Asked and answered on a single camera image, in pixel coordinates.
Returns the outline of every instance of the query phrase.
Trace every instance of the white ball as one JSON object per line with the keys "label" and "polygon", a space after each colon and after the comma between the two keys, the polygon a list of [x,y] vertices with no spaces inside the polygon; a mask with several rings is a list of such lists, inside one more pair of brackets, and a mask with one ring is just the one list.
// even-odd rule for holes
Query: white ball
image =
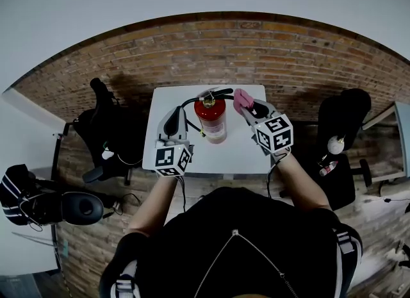
{"label": "white ball", "polygon": [[338,140],[338,137],[331,137],[329,141],[327,142],[327,150],[331,154],[339,154],[343,151],[345,148],[345,141],[344,139]]}

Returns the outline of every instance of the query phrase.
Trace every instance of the small bottle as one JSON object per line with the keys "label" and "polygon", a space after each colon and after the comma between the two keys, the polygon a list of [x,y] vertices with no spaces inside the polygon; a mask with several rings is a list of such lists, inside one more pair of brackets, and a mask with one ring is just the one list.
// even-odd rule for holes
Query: small bottle
{"label": "small bottle", "polygon": [[326,176],[326,175],[328,175],[328,173],[330,173],[333,169],[336,168],[336,165],[337,165],[337,164],[338,164],[337,161],[332,161],[332,162],[329,164],[329,166],[326,166],[326,167],[320,169],[319,174],[320,174],[321,176]]}

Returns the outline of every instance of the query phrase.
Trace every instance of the brick wall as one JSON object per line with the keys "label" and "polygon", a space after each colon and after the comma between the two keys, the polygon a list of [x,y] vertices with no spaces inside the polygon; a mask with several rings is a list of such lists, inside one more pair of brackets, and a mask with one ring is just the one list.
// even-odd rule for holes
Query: brick wall
{"label": "brick wall", "polygon": [[35,67],[14,87],[67,121],[94,107],[94,77],[122,104],[145,111],[156,87],[262,84],[268,101],[293,120],[316,120],[324,98],[359,87],[372,97],[369,118],[393,101],[410,103],[409,64],[377,42],[320,22],[200,13],[90,38]]}

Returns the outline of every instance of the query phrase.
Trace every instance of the black shirt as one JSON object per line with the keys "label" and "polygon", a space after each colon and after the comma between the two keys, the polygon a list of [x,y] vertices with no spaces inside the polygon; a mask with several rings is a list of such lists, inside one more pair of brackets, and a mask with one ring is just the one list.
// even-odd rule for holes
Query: black shirt
{"label": "black shirt", "polygon": [[101,297],[134,259],[142,298],[295,297],[292,289],[333,297],[336,222],[329,210],[304,213],[244,188],[219,188],[158,234],[126,235],[102,276]]}

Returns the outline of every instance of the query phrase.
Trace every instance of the table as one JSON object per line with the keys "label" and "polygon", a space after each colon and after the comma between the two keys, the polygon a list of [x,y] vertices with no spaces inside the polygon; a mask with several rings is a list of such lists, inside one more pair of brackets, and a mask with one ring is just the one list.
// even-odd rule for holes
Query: table
{"label": "table", "polygon": [[[153,170],[156,133],[160,120],[173,108],[210,88],[242,88],[253,98],[266,101],[263,85],[194,85],[159,87],[154,90],[143,150],[142,168]],[[193,110],[193,103],[185,107],[186,117],[201,127]],[[233,108],[233,101],[226,100],[227,138],[220,144],[211,144],[206,138],[188,127],[188,139],[194,145],[192,162],[186,172],[207,174],[266,174],[270,169],[270,157],[251,139],[253,132],[245,119]]]}
{"label": "table", "polygon": [[404,171],[372,178],[373,182],[410,176],[410,105],[401,102],[395,102],[393,106],[383,111],[380,115],[374,117],[372,120],[369,120],[365,125],[363,125],[362,129],[366,130],[372,127],[374,124],[382,121],[393,112],[396,114],[398,132],[400,133]]}

